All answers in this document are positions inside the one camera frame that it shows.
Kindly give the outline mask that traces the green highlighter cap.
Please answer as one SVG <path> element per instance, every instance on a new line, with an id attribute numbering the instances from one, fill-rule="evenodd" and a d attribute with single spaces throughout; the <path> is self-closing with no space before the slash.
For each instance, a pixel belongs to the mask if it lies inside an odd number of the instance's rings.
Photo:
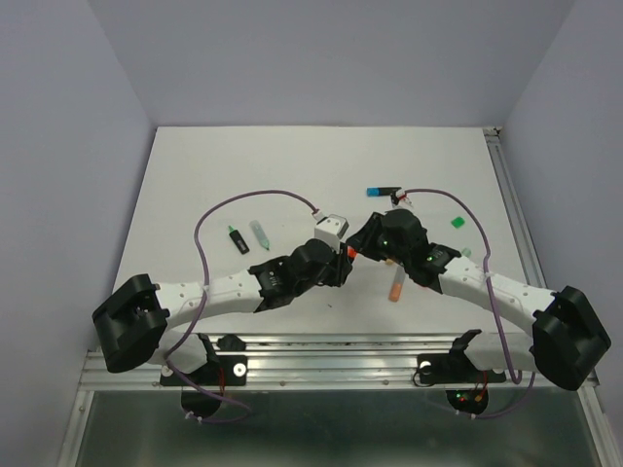
<path id="1" fill-rule="evenodd" d="M 455 219 L 453 219 L 451 221 L 451 224 L 453 227 L 455 227 L 456 229 L 462 227 L 465 224 L 465 221 L 462 217 L 456 217 Z"/>

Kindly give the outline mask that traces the mint pastel highlighter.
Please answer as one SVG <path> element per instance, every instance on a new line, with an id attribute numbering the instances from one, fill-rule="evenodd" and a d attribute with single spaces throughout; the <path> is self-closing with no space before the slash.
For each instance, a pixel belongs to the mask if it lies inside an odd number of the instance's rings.
<path id="1" fill-rule="evenodd" d="M 253 220 L 249 223 L 249 227 L 255 235 L 260 246 L 265 250 L 269 251 L 271 249 L 271 243 L 262 225 L 257 220 Z"/>

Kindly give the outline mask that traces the green highlighter black body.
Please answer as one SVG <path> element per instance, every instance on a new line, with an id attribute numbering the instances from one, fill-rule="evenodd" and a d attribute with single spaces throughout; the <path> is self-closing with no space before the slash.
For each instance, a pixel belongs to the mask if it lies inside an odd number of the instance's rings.
<path id="1" fill-rule="evenodd" d="M 236 229 L 233 226 L 229 226 L 228 235 L 241 255 L 245 255 L 249 253 L 250 251 L 249 246 L 247 245 L 246 241 L 244 240 L 244 238 L 242 237 L 238 229 Z"/>

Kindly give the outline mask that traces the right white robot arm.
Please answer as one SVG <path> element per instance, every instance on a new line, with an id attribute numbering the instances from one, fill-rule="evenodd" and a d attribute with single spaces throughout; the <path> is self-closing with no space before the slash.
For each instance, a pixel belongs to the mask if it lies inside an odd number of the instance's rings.
<path id="1" fill-rule="evenodd" d="M 565 390 L 578 389 L 611 347 L 589 300 L 567 286 L 556 292 L 485 270 L 457 250 L 428 240 L 410 211 L 373 213 L 347 241 L 373 261 L 391 260 L 421 287 L 491 312 L 516 335 L 466 331 L 444 354 L 426 357 L 422 380 L 459 383 L 488 371 L 541 374 Z"/>

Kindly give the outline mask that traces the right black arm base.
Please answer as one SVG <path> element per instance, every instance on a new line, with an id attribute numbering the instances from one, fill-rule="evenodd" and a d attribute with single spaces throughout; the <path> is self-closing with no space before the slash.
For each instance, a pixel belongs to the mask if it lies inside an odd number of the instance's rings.
<path id="1" fill-rule="evenodd" d="M 460 389 L 447 389 L 451 407 L 459 413 L 476 417 L 488 407 L 489 385 L 506 382 L 504 373 L 478 370 L 467 358 L 466 349 L 480 337 L 480 330 L 469 330 L 456 338 L 447 353 L 427 353 L 418 357 L 418 366 L 412 375 L 415 387 L 426 388 L 436 384 L 458 384 Z"/>

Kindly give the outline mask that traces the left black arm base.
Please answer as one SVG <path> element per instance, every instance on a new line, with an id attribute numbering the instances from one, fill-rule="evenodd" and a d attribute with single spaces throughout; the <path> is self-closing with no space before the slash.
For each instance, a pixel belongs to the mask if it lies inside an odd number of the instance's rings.
<path id="1" fill-rule="evenodd" d="M 252 410 L 226 395 L 227 389 L 246 385 L 247 356 L 228 354 L 228 351 L 245 350 L 246 344 L 237 336 L 226 335 L 217 340 L 214 348 L 207 335 L 199 334 L 199 338 L 206 350 L 206 363 L 184 376 L 163 367 L 160 385 L 181 388 L 181 409 L 187 419 L 199 424 L 234 423 L 249 418 Z"/>

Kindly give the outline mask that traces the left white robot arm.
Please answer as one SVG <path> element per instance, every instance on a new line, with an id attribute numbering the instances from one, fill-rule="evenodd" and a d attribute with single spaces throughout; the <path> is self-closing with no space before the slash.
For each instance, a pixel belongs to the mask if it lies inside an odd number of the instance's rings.
<path id="1" fill-rule="evenodd" d="M 257 313 L 290 305 L 316 286 L 341 287 L 353 258 L 310 239 L 291 255 L 269 260 L 208 284 L 155 283 L 146 273 L 128 279 L 92 314 L 107 370 L 120 374 L 143 364 L 171 362 L 193 382 L 210 381 L 217 361 L 202 339 L 179 332 L 229 313 Z"/>

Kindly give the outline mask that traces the blue highlighter black body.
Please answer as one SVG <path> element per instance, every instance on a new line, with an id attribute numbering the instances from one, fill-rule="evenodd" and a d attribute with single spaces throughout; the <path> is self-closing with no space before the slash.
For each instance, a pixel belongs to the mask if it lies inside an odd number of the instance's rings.
<path id="1" fill-rule="evenodd" d="M 366 189 L 366 196 L 369 198 L 391 197 L 399 190 L 399 187 L 369 187 Z"/>

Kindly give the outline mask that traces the orange pastel highlighter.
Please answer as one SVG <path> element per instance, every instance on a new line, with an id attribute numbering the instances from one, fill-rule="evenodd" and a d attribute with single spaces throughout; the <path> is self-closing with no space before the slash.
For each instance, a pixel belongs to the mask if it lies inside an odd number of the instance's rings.
<path id="1" fill-rule="evenodd" d="M 393 276 L 393 280 L 391 283 L 390 291 L 388 294 L 388 299 L 397 303 L 400 300 L 403 285 L 405 282 L 406 272 L 402 268 L 397 268 L 395 275 Z"/>

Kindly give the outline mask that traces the aluminium front rail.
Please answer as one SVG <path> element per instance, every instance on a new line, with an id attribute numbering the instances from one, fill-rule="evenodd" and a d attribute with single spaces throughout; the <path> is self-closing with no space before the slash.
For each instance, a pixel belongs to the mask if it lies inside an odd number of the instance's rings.
<path id="1" fill-rule="evenodd" d="M 414 388 L 423 355 L 447 353 L 457 334 L 241 334 L 246 349 L 216 353 L 247 358 L 246 385 L 231 392 L 302 390 L 399 390 Z M 100 351 L 88 352 L 79 379 L 82 391 L 172 391 L 160 383 L 161 367 L 142 365 L 122 374 L 106 370 Z"/>

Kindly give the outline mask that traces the aluminium rail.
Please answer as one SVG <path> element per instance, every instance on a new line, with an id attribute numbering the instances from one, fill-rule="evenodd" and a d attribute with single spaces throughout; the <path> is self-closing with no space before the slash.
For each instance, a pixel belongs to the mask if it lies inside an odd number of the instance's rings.
<path id="1" fill-rule="evenodd" d="M 246 385 L 231 392 L 302 390 L 399 390 L 414 388 L 423 355 L 447 353 L 457 334 L 241 334 L 246 349 L 216 353 L 247 358 Z M 142 365 L 122 374 L 106 370 L 100 351 L 88 352 L 79 379 L 82 391 L 172 391 L 160 383 L 161 367 Z"/>
<path id="2" fill-rule="evenodd" d="M 519 252 L 524 276 L 529 285 L 546 288 L 546 279 L 504 156 L 500 130 L 496 127 L 485 127 L 483 134 L 509 219 L 510 228 Z"/>

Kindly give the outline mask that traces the aluminium right side rail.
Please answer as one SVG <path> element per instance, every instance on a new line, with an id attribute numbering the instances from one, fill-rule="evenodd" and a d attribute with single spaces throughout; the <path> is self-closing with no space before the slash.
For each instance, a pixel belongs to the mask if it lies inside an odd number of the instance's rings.
<path id="1" fill-rule="evenodd" d="M 496 127 L 485 127 L 483 134 L 509 219 L 510 228 L 519 252 L 524 276 L 529 285 L 546 288 L 546 279 L 504 156 L 500 130 Z"/>

